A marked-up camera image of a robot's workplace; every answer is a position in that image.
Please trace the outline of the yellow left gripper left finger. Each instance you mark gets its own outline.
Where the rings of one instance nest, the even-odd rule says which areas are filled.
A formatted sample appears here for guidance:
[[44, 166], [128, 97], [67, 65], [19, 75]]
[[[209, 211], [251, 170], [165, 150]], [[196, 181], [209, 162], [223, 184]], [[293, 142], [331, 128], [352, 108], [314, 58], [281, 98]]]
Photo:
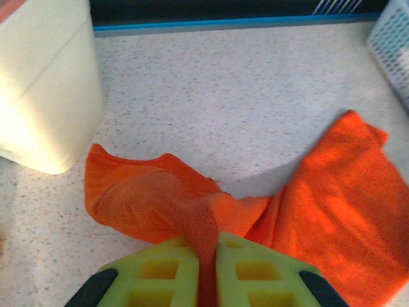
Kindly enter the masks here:
[[198, 307], [198, 288], [199, 259], [175, 237], [101, 267], [65, 307]]

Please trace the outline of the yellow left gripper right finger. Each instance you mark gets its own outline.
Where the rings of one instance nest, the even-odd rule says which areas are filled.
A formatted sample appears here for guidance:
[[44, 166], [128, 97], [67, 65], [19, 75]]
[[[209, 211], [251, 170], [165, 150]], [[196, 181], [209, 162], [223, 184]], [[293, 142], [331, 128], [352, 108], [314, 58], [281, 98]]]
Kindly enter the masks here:
[[315, 266], [230, 233], [216, 269], [219, 307], [348, 307]]

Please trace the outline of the orange t-shirt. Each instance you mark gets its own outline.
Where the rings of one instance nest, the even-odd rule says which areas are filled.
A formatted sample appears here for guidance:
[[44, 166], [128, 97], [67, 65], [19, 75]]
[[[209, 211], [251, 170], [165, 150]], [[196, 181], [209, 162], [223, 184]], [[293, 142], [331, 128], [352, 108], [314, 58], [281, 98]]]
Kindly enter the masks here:
[[138, 161], [94, 144], [85, 208], [146, 242], [184, 236], [200, 259], [200, 307], [216, 307], [221, 231], [317, 266], [350, 307], [383, 307], [409, 280], [409, 185], [384, 154], [386, 141], [347, 111], [278, 194], [242, 199], [169, 153]]

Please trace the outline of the cream knife block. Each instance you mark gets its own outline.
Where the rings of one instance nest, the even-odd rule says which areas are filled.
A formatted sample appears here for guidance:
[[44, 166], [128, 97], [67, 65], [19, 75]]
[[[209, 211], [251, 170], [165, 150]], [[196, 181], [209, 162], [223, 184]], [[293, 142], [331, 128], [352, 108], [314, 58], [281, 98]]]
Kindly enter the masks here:
[[89, 0], [0, 0], [0, 156], [62, 173], [104, 109]]

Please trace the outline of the white plastic basket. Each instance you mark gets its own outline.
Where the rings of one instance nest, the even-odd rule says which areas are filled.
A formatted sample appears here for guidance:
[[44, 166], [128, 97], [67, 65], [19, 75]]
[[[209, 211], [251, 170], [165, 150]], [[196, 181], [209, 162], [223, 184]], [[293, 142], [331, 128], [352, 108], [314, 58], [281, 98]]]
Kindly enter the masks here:
[[389, 0], [366, 45], [409, 113], [409, 0]]

